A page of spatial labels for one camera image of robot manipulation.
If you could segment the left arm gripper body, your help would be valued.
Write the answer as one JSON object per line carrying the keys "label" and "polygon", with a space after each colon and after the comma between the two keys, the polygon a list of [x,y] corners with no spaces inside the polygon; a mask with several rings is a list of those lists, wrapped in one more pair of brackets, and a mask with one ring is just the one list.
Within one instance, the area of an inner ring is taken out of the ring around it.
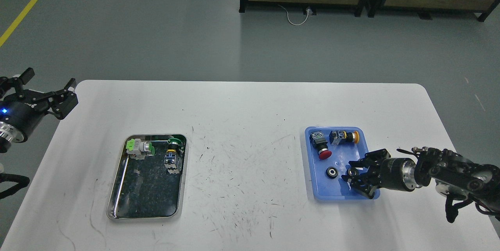
{"label": "left arm gripper body", "polygon": [[20,100],[1,101],[1,139],[7,142],[25,142],[48,113],[46,101],[27,103]]}

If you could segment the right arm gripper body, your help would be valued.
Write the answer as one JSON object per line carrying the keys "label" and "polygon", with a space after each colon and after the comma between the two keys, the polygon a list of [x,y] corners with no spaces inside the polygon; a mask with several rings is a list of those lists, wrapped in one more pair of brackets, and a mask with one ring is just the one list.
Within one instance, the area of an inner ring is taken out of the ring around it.
{"label": "right arm gripper body", "polygon": [[415,166],[410,158],[390,157],[380,167],[370,167],[368,172],[380,178],[380,188],[413,192],[418,187]]}

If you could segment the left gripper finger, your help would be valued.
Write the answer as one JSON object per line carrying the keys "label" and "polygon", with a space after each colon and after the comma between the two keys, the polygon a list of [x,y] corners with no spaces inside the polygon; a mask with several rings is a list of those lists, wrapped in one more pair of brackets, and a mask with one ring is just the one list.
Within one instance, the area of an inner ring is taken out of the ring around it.
{"label": "left gripper finger", "polygon": [[14,77],[0,77],[0,96],[5,97],[5,95],[11,90],[15,90],[17,97],[24,97],[23,86],[26,85],[33,77],[35,73],[33,68],[27,68],[22,74]]}
{"label": "left gripper finger", "polygon": [[37,97],[37,111],[51,114],[60,121],[65,119],[78,104],[75,87],[76,79],[71,78],[61,90],[43,93]]}

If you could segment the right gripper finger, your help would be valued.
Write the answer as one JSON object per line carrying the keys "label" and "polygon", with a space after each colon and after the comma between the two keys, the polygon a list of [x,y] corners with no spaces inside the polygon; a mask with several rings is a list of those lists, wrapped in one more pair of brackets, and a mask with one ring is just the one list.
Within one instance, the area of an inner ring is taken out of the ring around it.
{"label": "right gripper finger", "polygon": [[349,161],[348,164],[353,168],[366,168],[380,167],[383,161],[390,158],[391,155],[385,148],[366,153],[363,158],[359,160]]}
{"label": "right gripper finger", "polygon": [[341,179],[347,182],[354,192],[368,199],[375,199],[380,196],[380,178],[372,173],[362,173],[351,176],[341,175]]}

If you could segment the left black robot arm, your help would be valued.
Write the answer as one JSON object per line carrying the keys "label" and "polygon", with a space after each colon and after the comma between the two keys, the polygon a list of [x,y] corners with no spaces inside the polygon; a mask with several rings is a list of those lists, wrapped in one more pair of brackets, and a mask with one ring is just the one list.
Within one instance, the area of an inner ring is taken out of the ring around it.
{"label": "left black robot arm", "polygon": [[62,121],[79,103],[76,78],[59,90],[42,92],[25,88],[34,76],[29,67],[18,75],[1,77],[1,156],[14,144],[26,143],[45,117]]}

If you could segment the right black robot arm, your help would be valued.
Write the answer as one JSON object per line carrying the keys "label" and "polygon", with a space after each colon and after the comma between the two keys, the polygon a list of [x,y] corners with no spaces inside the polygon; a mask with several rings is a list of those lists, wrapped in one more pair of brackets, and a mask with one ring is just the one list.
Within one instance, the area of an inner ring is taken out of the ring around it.
{"label": "right black robot arm", "polygon": [[409,157],[392,157],[385,148],[350,161],[341,179],[351,189],[372,199],[379,189],[400,192],[436,182],[436,191],[445,197],[445,216],[454,223],[461,208],[474,204],[480,214],[499,219],[500,177],[498,166],[477,164],[449,150],[414,147],[399,149]]}

